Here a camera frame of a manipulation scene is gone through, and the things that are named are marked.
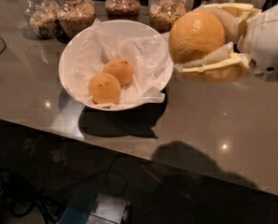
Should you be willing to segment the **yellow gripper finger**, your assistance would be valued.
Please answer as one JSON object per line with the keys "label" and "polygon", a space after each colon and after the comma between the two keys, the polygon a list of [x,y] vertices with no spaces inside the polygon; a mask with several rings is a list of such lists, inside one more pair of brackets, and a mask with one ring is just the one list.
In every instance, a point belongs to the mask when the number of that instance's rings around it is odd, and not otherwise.
{"label": "yellow gripper finger", "polygon": [[206,17],[202,34],[221,44],[224,40],[237,44],[246,35],[248,23],[261,13],[259,8],[246,3],[215,3],[199,6],[197,10]]}
{"label": "yellow gripper finger", "polygon": [[229,42],[200,60],[177,63],[174,70],[188,82],[233,82],[249,73],[250,61],[247,54],[235,52]]}

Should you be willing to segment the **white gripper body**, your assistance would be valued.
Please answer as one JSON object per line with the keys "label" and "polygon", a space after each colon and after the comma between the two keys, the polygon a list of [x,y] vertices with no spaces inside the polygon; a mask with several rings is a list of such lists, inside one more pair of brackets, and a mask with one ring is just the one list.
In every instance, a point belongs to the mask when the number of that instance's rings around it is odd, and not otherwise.
{"label": "white gripper body", "polygon": [[278,82],[278,5],[248,23],[243,52],[250,55],[254,75],[268,82]]}

